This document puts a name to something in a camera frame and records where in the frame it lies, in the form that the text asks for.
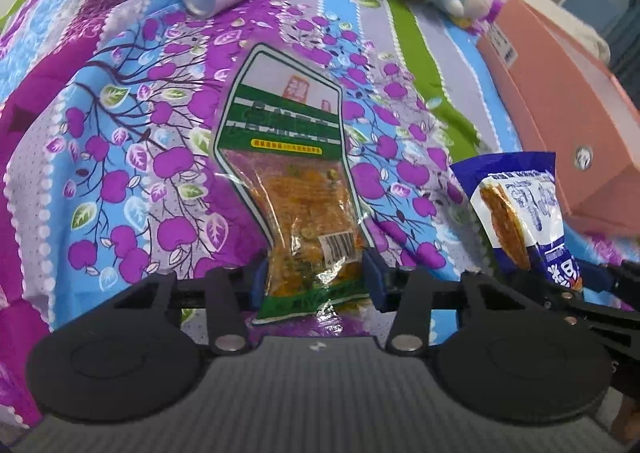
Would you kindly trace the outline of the blue white snack bag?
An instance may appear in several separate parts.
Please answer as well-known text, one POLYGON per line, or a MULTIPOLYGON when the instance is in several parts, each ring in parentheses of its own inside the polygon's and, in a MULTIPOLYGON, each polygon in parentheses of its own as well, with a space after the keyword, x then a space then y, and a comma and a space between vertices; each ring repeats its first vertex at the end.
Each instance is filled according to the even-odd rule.
POLYGON ((452 165, 502 273, 534 272, 571 291, 582 274, 565 243, 555 153, 478 155, 452 165))

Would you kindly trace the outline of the green clear snack bag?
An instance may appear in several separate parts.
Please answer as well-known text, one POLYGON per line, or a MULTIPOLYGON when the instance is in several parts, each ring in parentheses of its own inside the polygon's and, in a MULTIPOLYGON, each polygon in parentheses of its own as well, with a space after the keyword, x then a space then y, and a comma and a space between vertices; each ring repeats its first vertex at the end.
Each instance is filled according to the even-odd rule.
POLYGON ((373 244, 350 174, 343 91, 292 52, 253 44, 232 78, 210 153, 268 241, 260 324, 364 296, 373 244))

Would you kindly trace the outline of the pink cardboard box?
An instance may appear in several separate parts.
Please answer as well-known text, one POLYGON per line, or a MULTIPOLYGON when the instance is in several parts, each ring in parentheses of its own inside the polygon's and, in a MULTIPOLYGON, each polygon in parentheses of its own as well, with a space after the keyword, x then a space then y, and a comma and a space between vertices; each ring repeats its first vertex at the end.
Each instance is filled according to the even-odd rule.
POLYGON ((555 155, 565 220, 639 234, 639 112, 615 76, 523 0, 506 0, 477 43, 524 150, 555 155))

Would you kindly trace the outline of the colourful floral bedsheet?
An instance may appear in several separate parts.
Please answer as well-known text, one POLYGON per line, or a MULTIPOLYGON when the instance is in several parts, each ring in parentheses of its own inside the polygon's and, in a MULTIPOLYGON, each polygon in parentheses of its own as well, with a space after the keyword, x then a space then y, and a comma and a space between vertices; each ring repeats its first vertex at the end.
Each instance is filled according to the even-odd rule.
POLYGON ((391 265, 450 280, 490 254, 450 162, 517 150, 476 38, 399 0, 27 0, 1 38, 1 419, 40 415, 45 335, 155 272, 244 265, 267 245, 206 155, 253 41, 283 41, 344 88, 349 162, 391 265))

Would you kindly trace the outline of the blue curtain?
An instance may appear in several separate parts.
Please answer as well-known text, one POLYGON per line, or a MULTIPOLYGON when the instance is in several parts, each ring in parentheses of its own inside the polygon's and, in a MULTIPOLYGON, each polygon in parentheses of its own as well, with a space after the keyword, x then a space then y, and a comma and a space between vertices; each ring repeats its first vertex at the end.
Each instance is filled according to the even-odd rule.
POLYGON ((634 106, 639 107, 640 88, 640 11, 628 9, 605 37, 611 51, 611 72, 627 92, 634 106))

